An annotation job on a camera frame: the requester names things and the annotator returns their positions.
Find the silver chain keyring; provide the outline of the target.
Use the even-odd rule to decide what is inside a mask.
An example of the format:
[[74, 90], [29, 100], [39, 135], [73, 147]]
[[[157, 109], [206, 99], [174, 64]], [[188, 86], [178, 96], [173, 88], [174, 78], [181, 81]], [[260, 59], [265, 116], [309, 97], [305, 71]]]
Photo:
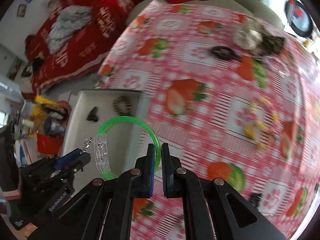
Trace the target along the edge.
[[81, 152], [82, 153], [88, 152], [88, 149], [89, 149], [91, 143], [92, 143], [92, 138], [91, 137], [86, 138], [85, 141], [84, 141], [84, 144], [82, 146]]

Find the green plastic bangle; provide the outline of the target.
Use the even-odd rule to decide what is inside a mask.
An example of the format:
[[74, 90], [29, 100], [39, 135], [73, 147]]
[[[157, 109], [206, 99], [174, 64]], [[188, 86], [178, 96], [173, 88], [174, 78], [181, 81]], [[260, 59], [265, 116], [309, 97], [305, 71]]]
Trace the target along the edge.
[[107, 140], [105, 138], [105, 135], [113, 126], [119, 123], [125, 123], [125, 122], [138, 125], [148, 133], [149, 137], [152, 139], [152, 142], [155, 146], [155, 167], [153, 172], [154, 174], [157, 172], [157, 169], [160, 165], [161, 147], [160, 147], [160, 143], [157, 138], [157, 135], [153, 131], [153, 129], [142, 120], [139, 120], [132, 116], [115, 117], [105, 122], [98, 129], [97, 135], [93, 139], [95, 164], [96, 164], [97, 170], [104, 176], [106, 180], [111, 180], [111, 179], [117, 178], [118, 176], [112, 172], [110, 167]]

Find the small black claw clip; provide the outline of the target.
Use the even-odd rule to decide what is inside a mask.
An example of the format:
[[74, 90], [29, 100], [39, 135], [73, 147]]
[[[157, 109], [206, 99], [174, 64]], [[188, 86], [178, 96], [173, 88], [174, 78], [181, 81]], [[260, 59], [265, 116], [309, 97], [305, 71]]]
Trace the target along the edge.
[[97, 106], [93, 107], [87, 116], [87, 121], [98, 122], [99, 118], [97, 116], [97, 112], [98, 112], [98, 107]]

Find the black beaded hair clip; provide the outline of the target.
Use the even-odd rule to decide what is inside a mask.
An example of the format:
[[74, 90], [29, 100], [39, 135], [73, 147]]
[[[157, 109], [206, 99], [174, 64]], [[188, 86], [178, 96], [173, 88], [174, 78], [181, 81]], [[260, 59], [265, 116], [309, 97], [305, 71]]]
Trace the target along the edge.
[[261, 201], [261, 198], [262, 198], [262, 193], [251, 193], [249, 195], [249, 202], [257, 209], [260, 205], [260, 201]]

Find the pink strawberry tablecloth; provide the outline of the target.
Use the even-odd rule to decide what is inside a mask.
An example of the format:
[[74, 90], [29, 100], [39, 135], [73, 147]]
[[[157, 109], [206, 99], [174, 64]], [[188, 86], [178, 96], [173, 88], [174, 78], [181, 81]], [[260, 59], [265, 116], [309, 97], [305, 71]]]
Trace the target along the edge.
[[[234, 42], [244, 14], [152, 1], [100, 67], [104, 86], [149, 96], [147, 123], [199, 177], [221, 175], [287, 238], [319, 182], [319, 63], [293, 38], [262, 64]], [[227, 46], [242, 61], [209, 49]]]

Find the black oval hair clip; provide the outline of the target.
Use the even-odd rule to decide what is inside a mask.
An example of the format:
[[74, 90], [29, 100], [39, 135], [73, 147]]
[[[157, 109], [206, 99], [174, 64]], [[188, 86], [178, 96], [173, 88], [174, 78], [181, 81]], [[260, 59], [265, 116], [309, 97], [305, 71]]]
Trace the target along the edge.
[[242, 58], [231, 48], [227, 46], [215, 46], [209, 49], [209, 51], [218, 59], [225, 61], [242, 61]]

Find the grey knitted cloth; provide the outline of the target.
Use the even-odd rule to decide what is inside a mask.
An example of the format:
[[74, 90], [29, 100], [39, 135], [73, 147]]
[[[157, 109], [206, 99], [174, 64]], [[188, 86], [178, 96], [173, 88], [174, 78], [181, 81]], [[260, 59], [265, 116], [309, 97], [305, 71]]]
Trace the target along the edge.
[[91, 20], [91, 7], [71, 5], [61, 10], [47, 37], [47, 46], [51, 55]]

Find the white scrunchie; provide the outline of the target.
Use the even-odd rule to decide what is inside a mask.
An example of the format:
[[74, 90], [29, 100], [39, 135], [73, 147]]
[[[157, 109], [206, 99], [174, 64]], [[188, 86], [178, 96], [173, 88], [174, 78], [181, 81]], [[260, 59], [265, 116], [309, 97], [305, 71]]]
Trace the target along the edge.
[[236, 26], [233, 42], [241, 49], [253, 51], [263, 41], [260, 31], [261, 25], [256, 20], [247, 18]]

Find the leopard print scrunchie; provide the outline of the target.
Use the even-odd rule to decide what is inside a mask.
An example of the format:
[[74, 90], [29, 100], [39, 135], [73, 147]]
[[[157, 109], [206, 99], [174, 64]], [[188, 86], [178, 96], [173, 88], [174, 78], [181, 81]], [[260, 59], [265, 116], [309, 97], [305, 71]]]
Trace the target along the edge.
[[286, 38], [272, 35], [264, 27], [261, 28], [262, 42], [258, 46], [259, 56], [279, 55], [285, 46]]

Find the red bed blanket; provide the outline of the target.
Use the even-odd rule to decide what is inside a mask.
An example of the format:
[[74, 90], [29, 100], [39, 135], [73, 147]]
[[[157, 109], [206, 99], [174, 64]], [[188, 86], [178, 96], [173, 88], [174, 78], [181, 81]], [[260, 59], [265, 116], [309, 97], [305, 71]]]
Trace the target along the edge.
[[[29, 62], [19, 84], [22, 95], [30, 98], [61, 81], [98, 68], [125, 29], [132, 9], [142, 0], [60, 0], [35, 35], [25, 39]], [[61, 10], [71, 5], [91, 7], [91, 20], [51, 55], [47, 37]]]

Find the beige green sofa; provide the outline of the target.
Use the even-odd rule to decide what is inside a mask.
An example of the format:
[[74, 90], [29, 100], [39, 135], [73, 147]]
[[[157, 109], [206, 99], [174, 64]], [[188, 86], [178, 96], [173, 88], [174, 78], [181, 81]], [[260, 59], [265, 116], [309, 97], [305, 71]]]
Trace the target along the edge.
[[[153, 0], [144, 0], [137, 4], [130, 12], [125, 24], [129, 25]], [[167, 3], [166, 0], [157, 0], [161, 3]], [[262, 19], [272, 26], [283, 30], [284, 24], [280, 17], [267, 5], [259, 0], [206, 0], [206, 1], [188, 1], [188, 4], [212, 5], [215, 7], [225, 8], [242, 12], [250, 16]]]

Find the round black mirror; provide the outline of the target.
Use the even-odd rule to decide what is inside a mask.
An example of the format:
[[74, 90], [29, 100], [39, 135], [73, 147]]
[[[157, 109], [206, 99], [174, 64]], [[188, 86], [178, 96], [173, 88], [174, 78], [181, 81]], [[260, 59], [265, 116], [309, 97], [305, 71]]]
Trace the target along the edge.
[[308, 38], [313, 31], [313, 21], [306, 8], [298, 0], [285, 3], [285, 15], [292, 30], [300, 37]]

